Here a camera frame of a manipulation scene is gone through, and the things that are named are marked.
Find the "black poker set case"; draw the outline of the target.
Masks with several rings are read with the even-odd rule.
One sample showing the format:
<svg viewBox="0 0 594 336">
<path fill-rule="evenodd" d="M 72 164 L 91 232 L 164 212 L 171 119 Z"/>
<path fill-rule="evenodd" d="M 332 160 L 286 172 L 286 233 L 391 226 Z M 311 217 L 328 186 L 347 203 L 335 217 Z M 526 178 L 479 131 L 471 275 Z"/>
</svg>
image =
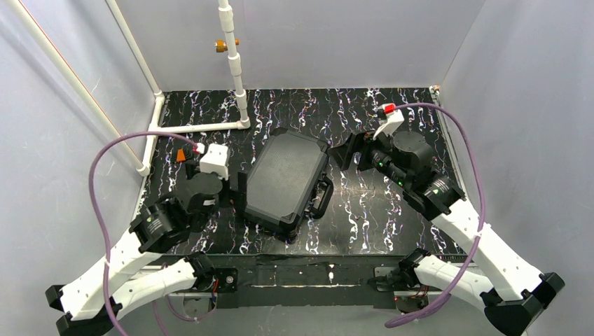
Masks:
<svg viewBox="0 0 594 336">
<path fill-rule="evenodd" d="M 247 172 L 247 205 L 233 206 L 246 221 L 291 241 L 306 213 L 321 218 L 333 194 L 326 174 L 330 145 L 287 128 L 271 132 Z"/>
</svg>

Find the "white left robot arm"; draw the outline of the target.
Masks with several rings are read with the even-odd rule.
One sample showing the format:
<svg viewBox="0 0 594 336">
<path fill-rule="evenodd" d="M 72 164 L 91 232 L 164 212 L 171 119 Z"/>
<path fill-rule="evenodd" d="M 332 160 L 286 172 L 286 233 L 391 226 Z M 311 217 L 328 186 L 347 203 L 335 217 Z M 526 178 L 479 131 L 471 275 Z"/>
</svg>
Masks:
<svg viewBox="0 0 594 336">
<path fill-rule="evenodd" d="M 228 204 L 229 172 L 225 159 L 187 161 L 186 179 L 148 206 L 142 206 L 130 228 L 102 258 L 77 280 L 52 285 L 48 304 L 63 312 L 57 322 L 60 335 L 105 335 L 113 321 L 170 293 L 195 289 L 210 293 L 233 292 L 237 270 L 216 269 L 203 252 L 180 258 L 146 276 L 137 273 L 160 259 L 192 232 L 203 230 Z"/>
</svg>

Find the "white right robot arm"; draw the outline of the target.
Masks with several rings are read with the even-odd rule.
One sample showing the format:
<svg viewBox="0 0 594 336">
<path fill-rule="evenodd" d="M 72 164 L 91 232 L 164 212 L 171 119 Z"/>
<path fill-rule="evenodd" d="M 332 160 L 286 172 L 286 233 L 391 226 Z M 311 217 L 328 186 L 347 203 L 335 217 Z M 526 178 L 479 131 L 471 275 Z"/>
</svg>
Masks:
<svg viewBox="0 0 594 336">
<path fill-rule="evenodd" d="M 433 148 L 416 132 L 358 133 L 330 150 L 341 169 L 355 153 L 358 170 L 377 169 L 403 190 L 407 204 L 444 231 L 480 272 L 456 267 L 418 248 L 373 282 L 390 291 L 439 288 L 481 309 L 504 335 L 522 335 L 564 288 L 562 278 L 521 258 L 480 217 L 455 181 L 432 166 Z"/>
</svg>

